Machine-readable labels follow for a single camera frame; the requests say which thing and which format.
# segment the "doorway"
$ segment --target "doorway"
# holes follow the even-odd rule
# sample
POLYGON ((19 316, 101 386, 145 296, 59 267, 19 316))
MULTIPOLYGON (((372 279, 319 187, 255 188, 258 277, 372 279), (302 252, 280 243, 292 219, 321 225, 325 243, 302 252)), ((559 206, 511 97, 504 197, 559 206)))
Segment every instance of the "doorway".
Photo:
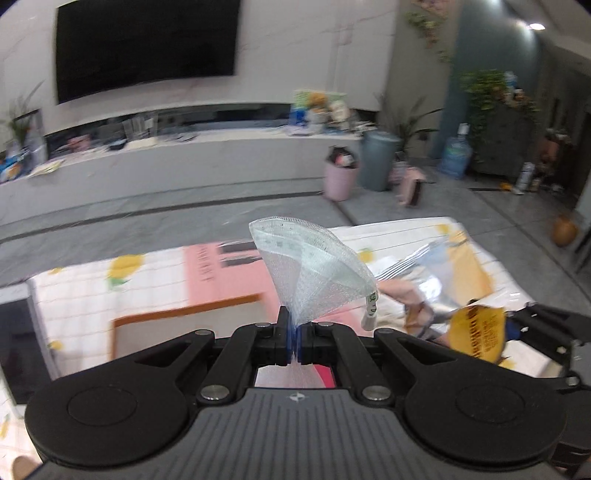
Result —
POLYGON ((585 115, 581 140, 575 156, 567 191, 579 198, 591 173, 591 114, 585 115))

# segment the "floor stripe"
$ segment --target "floor stripe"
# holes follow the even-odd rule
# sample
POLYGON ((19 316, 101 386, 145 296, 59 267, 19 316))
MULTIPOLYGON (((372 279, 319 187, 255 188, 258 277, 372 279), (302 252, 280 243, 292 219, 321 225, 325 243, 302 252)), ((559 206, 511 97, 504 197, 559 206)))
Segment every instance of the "floor stripe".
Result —
POLYGON ((45 228, 40 228, 37 230, 31 230, 29 232, 18 233, 16 235, 10 235, 10 236, 0 239, 0 244, 9 242, 11 240, 18 240, 20 238, 28 238, 30 236, 40 235, 41 233, 55 232, 57 230, 65 230, 67 228, 74 228, 76 226, 92 225, 94 223, 107 222, 109 220, 118 220, 118 219, 131 218, 131 217, 137 217, 137 216, 143 216, 143 215, 152 215, 153 213, 175 212, 178 210, 189 210, 192 208, 199 208, 199 207, 230 205, 233 203, 258 202, 261 200, 280 200, 280 199, 289 199, 289 198, 298 198, 298 197, 315 197, 318 195, 322 195, 322 192, 315 191, 315 192, 298 192, 298 193, 277 193, 277 194, 273 194, 273 195, 257 195, 257 196, 252 196, 252 197, 240 197, 240 198, 226 199, 226 200, 210 200, 208 202, 182 203, 179 205, 170 205, 170 206, 166 206, 166 207, 155 207, 155 208, 148 208, 148 209, 144 209, 144 210, 136 210, 135 212, 114 213, 113 215, 104 215, 104 216, 85 219, 85 220, 78 220, 77 222, 62 223, 61 225, 54 225, 54 226, 49 226, 49 227, 45 227, 45 228))

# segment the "metal screw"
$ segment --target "metal screw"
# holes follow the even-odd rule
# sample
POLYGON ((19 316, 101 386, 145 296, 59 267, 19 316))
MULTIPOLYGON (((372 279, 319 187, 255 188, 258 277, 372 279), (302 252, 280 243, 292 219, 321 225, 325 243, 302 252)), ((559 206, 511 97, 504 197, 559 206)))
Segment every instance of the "metal screw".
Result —
POLYGON ((390 398, 392 392, 388 387, 383 387, 381 385, 370 385, 369 387, 365 387, 361 394, 368 400, 380 401, 390 398))
POLYGON ((223 385, 208 385, 201 389, 201 396, 206 400, 223 400, 230 391, 223 385))

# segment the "dark gray cabinet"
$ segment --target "dark gray cabinet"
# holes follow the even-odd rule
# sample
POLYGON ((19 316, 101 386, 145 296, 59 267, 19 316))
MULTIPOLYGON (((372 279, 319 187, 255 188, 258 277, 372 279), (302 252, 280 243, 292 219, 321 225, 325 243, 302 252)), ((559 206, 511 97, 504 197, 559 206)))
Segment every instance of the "dark gray cabinet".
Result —
POLYGON ((491 113, 479 161, 472 164, 478 173, 517 178, 527 155, 533 122, 523 112, 499 104, 491 113))

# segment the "wall-mounted tv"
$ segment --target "wall-mounted tv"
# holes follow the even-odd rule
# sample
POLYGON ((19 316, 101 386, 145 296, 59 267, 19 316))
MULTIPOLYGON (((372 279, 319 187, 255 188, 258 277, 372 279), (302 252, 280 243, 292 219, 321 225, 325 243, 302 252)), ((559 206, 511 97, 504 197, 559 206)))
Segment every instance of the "wall-mounted tv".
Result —
POLYGON ((59 103, 158 80, 234 74, 240 0, 77 0, 57 10, 59 103))

